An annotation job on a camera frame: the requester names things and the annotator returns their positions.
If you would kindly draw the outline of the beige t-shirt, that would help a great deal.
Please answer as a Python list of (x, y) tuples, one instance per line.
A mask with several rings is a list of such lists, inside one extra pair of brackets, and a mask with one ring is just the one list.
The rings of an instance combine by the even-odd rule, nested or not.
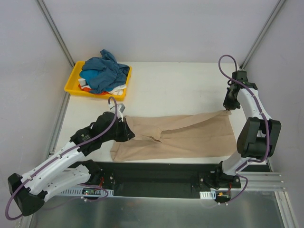
[(110, 153), (115, 162), (230, 156), (236, 139), (230, 111), (163, 117), (128, 116), (135, 137), (114, 142)]

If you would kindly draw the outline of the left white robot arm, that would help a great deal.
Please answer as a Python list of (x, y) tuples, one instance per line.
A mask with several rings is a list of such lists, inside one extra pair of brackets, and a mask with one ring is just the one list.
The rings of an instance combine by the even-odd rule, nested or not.
[(40, 210), (55, 195), (75, 185), (101, 190), (103, 171), (93, 160), (85, 161), (90, 153), (107, 141), (126, 142), (135, 137), (125, 117), (105, 112), (95, 122), (71, 136), (65, 146), (31, 171), (8, 177), (9, 199), (5, 216), (15, 202), (26, 217)]

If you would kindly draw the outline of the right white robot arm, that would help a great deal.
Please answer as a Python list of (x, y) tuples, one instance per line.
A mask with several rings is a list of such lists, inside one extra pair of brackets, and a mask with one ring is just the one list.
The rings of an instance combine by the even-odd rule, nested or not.
[(216, 167), (214, 183), (222, 188), (250, 163), (271, 157), (281, 131), (280, 121), (266, 112), (256, 84), (248, 81), (245, 71), (232, 73), (223, 106), (228, 111), (242, 108), (247, 120), (237, 139), (237, 150)]

